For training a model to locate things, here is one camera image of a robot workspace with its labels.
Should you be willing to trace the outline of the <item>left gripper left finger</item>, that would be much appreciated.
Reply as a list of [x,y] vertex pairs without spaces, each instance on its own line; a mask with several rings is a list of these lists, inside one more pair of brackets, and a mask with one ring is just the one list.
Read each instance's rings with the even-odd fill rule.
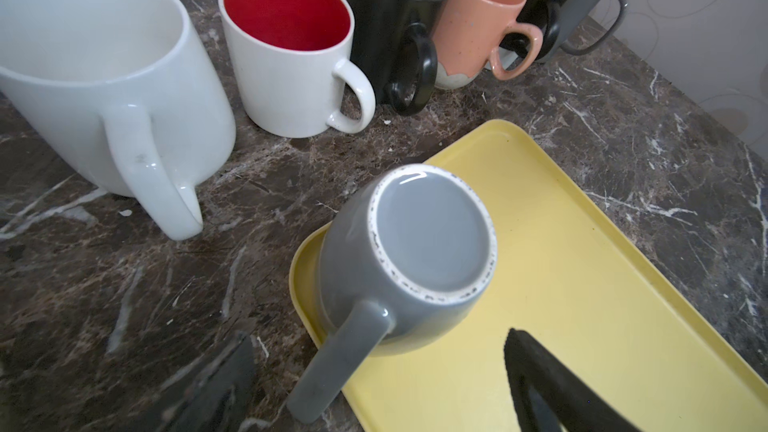
[[130,431],[237,431],[256,376],[254,347],[243,332],[193,364],[128,424]]

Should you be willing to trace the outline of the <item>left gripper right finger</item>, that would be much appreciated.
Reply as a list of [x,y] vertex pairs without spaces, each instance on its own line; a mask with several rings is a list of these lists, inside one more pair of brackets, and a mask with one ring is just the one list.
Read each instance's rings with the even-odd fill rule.
[[509,330],[504,361],[522,431],[637,429],[528,332]]

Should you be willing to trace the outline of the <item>small grey mug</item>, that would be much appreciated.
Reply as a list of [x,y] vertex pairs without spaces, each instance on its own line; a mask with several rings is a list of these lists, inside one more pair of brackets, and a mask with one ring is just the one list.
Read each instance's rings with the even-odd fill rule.
[[498,246],[471,187],[442,168],[392,169],[353,194],[322,241],[313,295],[326,338],[287,400],[318,419],[372,354],[409,352],[464,320],[489,286]]

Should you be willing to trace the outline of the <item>white ribbed mug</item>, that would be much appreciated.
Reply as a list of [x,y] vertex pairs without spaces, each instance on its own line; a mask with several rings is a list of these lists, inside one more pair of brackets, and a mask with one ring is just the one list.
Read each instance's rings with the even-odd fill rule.
[[196,187],[229,158],[227,94],[180,0],[1,0],[1,90],[93,184],[171,239],[203,229]]

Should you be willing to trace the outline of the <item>peach and cream mug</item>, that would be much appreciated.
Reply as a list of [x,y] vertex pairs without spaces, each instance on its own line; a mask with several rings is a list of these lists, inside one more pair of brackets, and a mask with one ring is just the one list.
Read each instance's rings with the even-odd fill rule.
[[[518,21],[527,0],[448,0],[433,31],[438,57],[435,85],[452,90],[472,82],[486,64],[500,81],[516,78],[536,60],[540,28]],[[510,33],[527,37],[530,50],[514,69],[504,68],[500,44]]]

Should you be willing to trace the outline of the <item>black mug white rim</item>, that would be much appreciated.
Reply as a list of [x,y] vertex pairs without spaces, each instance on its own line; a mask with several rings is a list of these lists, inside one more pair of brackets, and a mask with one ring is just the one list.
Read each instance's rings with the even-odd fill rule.
[[379,104],[419,113],[430,100],[438,55],[433,29],[447,0],[348,0],[355,16],[351,60]]

